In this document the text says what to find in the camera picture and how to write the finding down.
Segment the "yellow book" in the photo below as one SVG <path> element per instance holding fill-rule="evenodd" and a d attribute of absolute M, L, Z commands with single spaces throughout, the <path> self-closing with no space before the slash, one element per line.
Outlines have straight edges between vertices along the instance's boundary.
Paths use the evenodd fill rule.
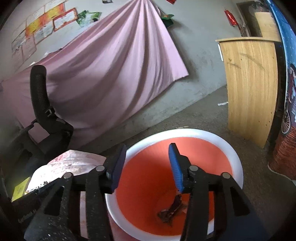
<path fill-rule="evenodd" d="M 14 202 L 15 200 L 21 198 L 22 196 L 25 195 L 25 192 L 27 190 L 27 187 L 29 185 L 31 178 L 28 177 L 27 179 L 25 179 L 22 183 L 20 183 L 19 185 L 17 185 L 14 188 L 14 192 L 13 192 L 13 196 L 11 198 L 11 201 Z"/>

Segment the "wooden cabinet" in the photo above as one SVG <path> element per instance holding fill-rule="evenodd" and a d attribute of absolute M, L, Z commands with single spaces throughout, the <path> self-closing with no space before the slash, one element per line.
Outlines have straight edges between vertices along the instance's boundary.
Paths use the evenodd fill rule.
<path fill-rule="evenodd" d="M 262 36 L 217 40 L 228 94 L 228 128 L 263 148 L 278 96 L 275 44 L 280 33 L 270 12 L 256 12 Z"/>

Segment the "red diamond wall paper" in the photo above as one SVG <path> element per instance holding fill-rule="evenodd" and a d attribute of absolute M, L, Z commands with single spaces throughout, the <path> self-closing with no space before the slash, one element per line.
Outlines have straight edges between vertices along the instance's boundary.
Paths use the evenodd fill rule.
<path fill-rule="evenodd" d="M 174 4 L 176 0 L 167 0 L 170 4 Z"/>

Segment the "brown trash in bucket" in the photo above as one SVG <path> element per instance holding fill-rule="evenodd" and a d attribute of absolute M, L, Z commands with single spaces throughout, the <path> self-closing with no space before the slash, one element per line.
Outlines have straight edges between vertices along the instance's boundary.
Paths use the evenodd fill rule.
<path fill-rule="evenodd" d="M 164 208 L 157 213 L 157 217 L 162 223 L 168 226 L 173 226 L 173 220 L 176 216 L 187 214 L 188 209 L 188 197 L 186 194 L 177 192 L 172 204 L 168 208 Z"/>

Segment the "green wall pictures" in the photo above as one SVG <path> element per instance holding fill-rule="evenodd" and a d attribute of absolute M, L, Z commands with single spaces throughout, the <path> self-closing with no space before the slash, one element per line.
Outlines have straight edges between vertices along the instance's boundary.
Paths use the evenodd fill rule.
<path fill-rule="evenodd" d="M 87 10 L 82 11 L 78 14 L 76 22 L 82 27 L 86 27 L 100 19 L 102 12 L 89 12 Z"/>

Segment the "pink hanging cloth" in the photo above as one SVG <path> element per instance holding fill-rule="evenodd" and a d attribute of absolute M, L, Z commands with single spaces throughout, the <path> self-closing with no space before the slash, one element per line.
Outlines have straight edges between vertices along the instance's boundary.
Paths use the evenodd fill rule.
<path fill-rule="evenodd" d="M 129 1 L 40 61 L 49 100 L 81 147 L 133 116 L 187 68 L 153 1 Z"/>

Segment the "pink floral tablecloth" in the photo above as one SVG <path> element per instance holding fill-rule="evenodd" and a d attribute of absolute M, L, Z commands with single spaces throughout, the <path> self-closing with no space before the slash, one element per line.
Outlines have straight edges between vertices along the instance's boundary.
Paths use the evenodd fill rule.
<path fill-rule="evenodd" d="M 60 156 L 56 157 L 48 164 L 38 168 L 32 175 L 25 195 L 38 189 L 46 184 L 61 178 L 65 173 L 70 172 L 74 176 L 85 174 L 94 169 L 96 166 L 102 165 L 106 157 L 69 150 Z M 110 217 L 110 225 L 113 233 L 114 240 L 136 240 L 125 233 Z M 86 208 L 85 208 L 85 192 L 80 194 L 80 231 L 84 238 L 88 238 L 86 227 Z"/>

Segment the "green hanging item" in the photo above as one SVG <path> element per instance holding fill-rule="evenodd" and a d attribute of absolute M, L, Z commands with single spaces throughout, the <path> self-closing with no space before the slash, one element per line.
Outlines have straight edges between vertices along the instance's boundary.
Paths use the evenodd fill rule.
<path fill-rule="evenodd" d="M 172 14 L 161 16 L 161 20 L 163 21 L 163 24 L 165 25 L 166 28 L 169 28 L 174 24 L 172 17 L 174 17 L 174 15 Z"/>

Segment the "red bucket with white rim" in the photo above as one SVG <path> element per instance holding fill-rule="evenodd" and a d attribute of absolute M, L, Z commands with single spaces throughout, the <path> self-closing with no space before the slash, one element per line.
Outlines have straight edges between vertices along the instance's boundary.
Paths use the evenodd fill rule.
<path fill-rule="evenodd" d="M 130 147 L 116 191 L 106 196 L 115 240 L 179 240 L 185 214 L 172 225 L 162 223 L 158 212 L 168 208 L 177 193 L 168 148 L 179 152 L 204 171 L 229 172 L 243 185 L 241 161 L 221 137 L 203 130 L 183 128 L 156 133 Z"/>

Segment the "black office chair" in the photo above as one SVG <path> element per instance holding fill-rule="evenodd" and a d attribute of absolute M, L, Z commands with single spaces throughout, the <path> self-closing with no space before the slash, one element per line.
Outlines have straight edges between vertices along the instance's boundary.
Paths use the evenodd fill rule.
<path fill-rule="evenodd" d="M 30 93 L 35 119 L 22 129 L 2 155 L 1 167 L 6 178 L 30 176 L 37 168 L 65 152 L 74 128 L 55 114 L 46 88 L 47 70 L 43 65 L 34 65 L 30 72 Z M 49 135 L 36 144 L 29 131 L 39 124 Z"/>

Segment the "wall certificates cluster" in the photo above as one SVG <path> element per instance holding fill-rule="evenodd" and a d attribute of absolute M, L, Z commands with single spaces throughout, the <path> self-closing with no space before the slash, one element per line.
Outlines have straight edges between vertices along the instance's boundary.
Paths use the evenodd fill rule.
<path fill-rule="evenodd" d="M 66 1 L 50 1 L 28 16 L 12 34 L 14 69 L 18 70 L 37 51 L 37 45 L 43 40 L 77 19 L 77 9 L 66 9 Z"/>

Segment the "red hanging ornament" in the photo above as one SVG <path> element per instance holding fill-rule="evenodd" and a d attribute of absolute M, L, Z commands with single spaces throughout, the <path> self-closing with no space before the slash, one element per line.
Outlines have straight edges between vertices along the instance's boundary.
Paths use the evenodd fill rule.
<path fill-rule="evenodd" d="M 227 9 L 224 10 L 224 13 L 230 23 L 231 26 L 239 26 L 238 22 L 236 21 L 236 18 L 234 17 L 234 15 Z"/>

